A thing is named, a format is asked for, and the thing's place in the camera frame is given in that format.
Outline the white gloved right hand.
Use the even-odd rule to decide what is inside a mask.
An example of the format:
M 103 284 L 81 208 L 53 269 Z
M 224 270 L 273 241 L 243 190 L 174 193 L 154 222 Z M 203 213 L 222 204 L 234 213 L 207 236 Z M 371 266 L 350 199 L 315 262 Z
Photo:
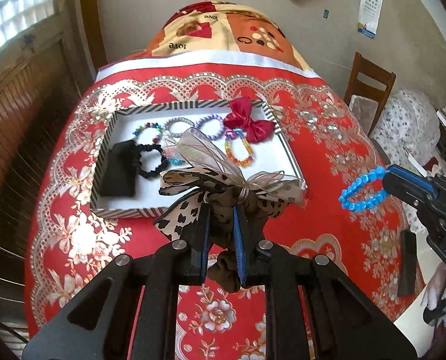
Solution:
M 446 265 L 441 262 L 425 287 L 421 301 L 424 322 L 436 328 L 446 325 Z

